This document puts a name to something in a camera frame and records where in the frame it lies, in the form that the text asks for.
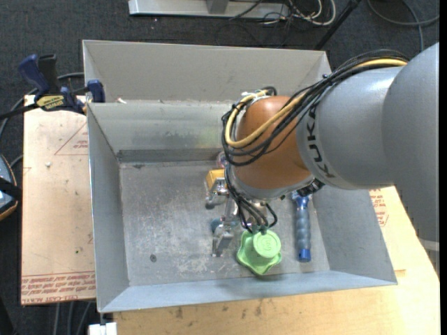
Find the blue clamp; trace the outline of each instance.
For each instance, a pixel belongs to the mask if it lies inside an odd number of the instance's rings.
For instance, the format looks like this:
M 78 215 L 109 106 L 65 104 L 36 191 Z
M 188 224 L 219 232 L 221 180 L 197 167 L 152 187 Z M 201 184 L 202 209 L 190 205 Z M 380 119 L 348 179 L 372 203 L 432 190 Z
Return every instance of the blue clamp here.
M 85 114 L 85 104 L 81 100 L 78 100 L 76 95 L 72 94 L 69 88 L 61 87 L 59 93 L 48 93 L 50 90 L 54 90 L 54 86 L 50 86 L 47 78 L 45 78 L 44 74 L 39 69 L 38 57 L 36 54 L 28 56 L 20 63 L 19 72 L 28 83 L 37 88 L 37 93 L 34 96 L 34 104 L 36 107 L 40 107 L 46 112 L 68 110 L 79 114 Z M 98 80 L 88 81 L 87 87 L 85 87 L 83 91 L 89 91 L 91 93 L 91 100 L 95 103 L 105 102 L 104 88 Z

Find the small metal object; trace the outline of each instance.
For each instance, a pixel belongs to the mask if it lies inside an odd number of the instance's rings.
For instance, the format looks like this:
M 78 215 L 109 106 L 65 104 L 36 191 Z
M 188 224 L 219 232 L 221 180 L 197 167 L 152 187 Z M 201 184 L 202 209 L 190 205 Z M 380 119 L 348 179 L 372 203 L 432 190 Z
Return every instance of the small metal object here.
M 212 256 L 221 257 L 224 249 L 228 248 L 234 238 L 233 228 L 239 225 L 237 221 L 236 204 L 233 199 L 228 198 L 225 206 L 225 214 L 220 218 L 220 224 L 217 220 L 212 221 Z

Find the black cable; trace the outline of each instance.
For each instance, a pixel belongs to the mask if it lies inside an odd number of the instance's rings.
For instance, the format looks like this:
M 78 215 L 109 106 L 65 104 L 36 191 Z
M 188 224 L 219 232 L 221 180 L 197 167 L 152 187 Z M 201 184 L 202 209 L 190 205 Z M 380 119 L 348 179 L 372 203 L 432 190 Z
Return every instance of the black cable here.
M 245 16 L 246 14 L 248 14 L 250 11 L 252 11 L 255 7 L 257 7 L 262 2 L 264 2 L 264 0 L 258 0 L 255 4 L 253 4 L 250 8 L 246 9 L 244 12 L 230 18 L 230 21 L 236 20 L 236 19 L 241 18 L 242 16 Z
M 262 43 L 258 40 L 258 38 L 255 36 L 254 33 L 252 33 L 246 26 L 242 25 L 242 24 L 238 24 L 237 22 L 233 22 L 233 23 L 225 23 L 223 25 L 221 25 L 216 32 L 214 32 L 214 41 L 216 42 L 216 45 L 218 46 L 222 46 L 222 44 L 219 41 L 219 34 L 220 32 L 227 27 L 237 27 L 239 29 L 244 30 L 247 34 L 249 34 L 249 36 L 253 39 L 253 41 L 256 43 L 255 47 L 261 47 Z
M 268 148 L 271 145 L 273 139 L 275 139 L 285 129 L 285 127 L 287 127 L 294 120 L 295 120 L 295 126 L 297 126 L 297 124 L 304 117 L 305 112 L 313 105 L 313 103 L 315 103 L 318 99 L 322 97 L 327 88 L 337 83 L 340 83 L 342 80 L 345 80 L 346 78 L 351 77 L 352 75 L 363 72 L 364 70 L 389 67 L 390 64 L 383 64 L 383 65 L 375 64 L 372 66 L 370 65 L 361 66 L 361 63 L 363 62 L 374 61 L 377 59 L 382 59 L 384 57 L 395 59 L 397 61 L 407 61 L 407 58 L 404 57 L 404 55 L 401 54 L 400 52 L 396 53 L 393 52 L 393 54 L 390 54 L 389 50 L 378 50 L 375 52 L 368 52 L 360 56 L 353 57 L 352 59 L 349 59 L 347 62 L 342 64 L 341 67 L 339 67 L 325 79 L 317 82 L 316 84 L 310 87 L 307 87 L 306 89 L 303 89 L 293 94 L 291 98 L 288 100 L 288 102 L 283 106 L 283 108 L 286 107 L 296 96 L 303 94 L 303 97 L 300 100 L 300 102 L 294 105 L 293 109 L 289 111 L 288 114 L 278 122 L 274 130 L 269 134 L 267 138 L 265 138 L 261 143 L 258 143 L 258 145 L 256 145 L 255 147 L 251 147 L 249 149 L 247 147 L 249 147 L 250 144 L 253 144 L 253 142 L 258 140 L 261 137 L 261 135 L 266 133 L 266 131 L 263 131 L 254 141 L 252 141 L 248 145 L 245 145 L 244 148 L 230 147 L 229 145 L 227 145 L 224 133 L 226 130 L 226 124 L 228 123 L 228 118 L 231 112 L 234 110 L 235 106 L 233 106 L 233 109 L 230 112 L 226 113 L 222 118 L 223 122 L 222 145 L 228 162 L 235 166 L 244 166 L 253 163 L 257 159 L 259 159 L 262 155 L 265 155 L 268 152 L 272 152 L 272 150 L 268 150 Z M 231 130 L 230 134 L 233 134 L 233 129 L 235 128 L 235 125 L 236 123 L 234 121 L 233 125 L 230 126 Z M 281 140 L 279 145 L 282 144 L 282 142 L 284 142 L 284 140 L 287 138 L 288 135 L 286 135 L 286 137 L 284 137 Z M 244 159 L 243 161 L 236 161 L 234 158 L 237 156 L 250 156 L 250 157 Z
M 380 12 L 377 11 L 373 7 L 371 0 L 367 0 L 367 3 L 368 3 L 369 8 L 371 8 L 371 10 L 374 14 L 379 16 L 381 19 L 384 19 L 385 21 L 390 22 L 391 24 L 396 24 L 399 26 L 404 26 L 404 27 L 428 26 L 428 25 L 432 24 L 433 22 L 436 22 L 437 20 L 439 20 L 439 15 L 436 15 L 435 17 L 425 20 L 425 21 L 416 21 L 416 22 L 403 22 L 403 21 L 392 20 L 392 19 L 380 14 Z
M 54 315 L 53 335 L 57 335 L 57 327 L 59 326 L 59 313 L 61 310 L 61 303 L 56 305 L 56 313 Z
M 410 7 L 409 4 L 406 3 L 406 1 L 404 0 L 404 5 L 406 6 L 406 8 L 409 9 L 410 13 L 413 15 L 414 20 L 418 23 L 418 31 L 419 31 L 419 41 L 420 41 L 420 47 L 419 47 L 419 51 L 422 52 L 424 50 L 424 35 L 422 33 L 422 25 L 419 24 L 419 19 L 417 14 L 414 12 L 413 8 Z
M 15 165 L 16 165 L 19 161 L 21 161 L 22 159 L 23 159 L 23 155 L 20 155 L 20 156 L 18 156 L 17 158 L 15 158 L 15 159 L 11 162 L 11 164 L 9 165 L 10 168 L 12 169 L 13 167 L 15 167 Z
M 72 301 L 70 303 L 70 308 L 68 309 L 68 317 L 67 317 L 67 335 L 71 335 L 71 327 L 73 322 L 73 311 L 75 308 L 75 302 Z
M 81 320 L 79 322 L 79 326 L 78 326 L 78 330 L 76 330 L 76 334 L 75 335 L 80 335 L 82 328 L 85 325 L 85 319 L 87 318 L 87 314 L 89 312 L 90 306 L 91 306 L 91 302 L 88 302 L 87 305 L 85 306 L 85 310 L 84 313 L 82 314 Z

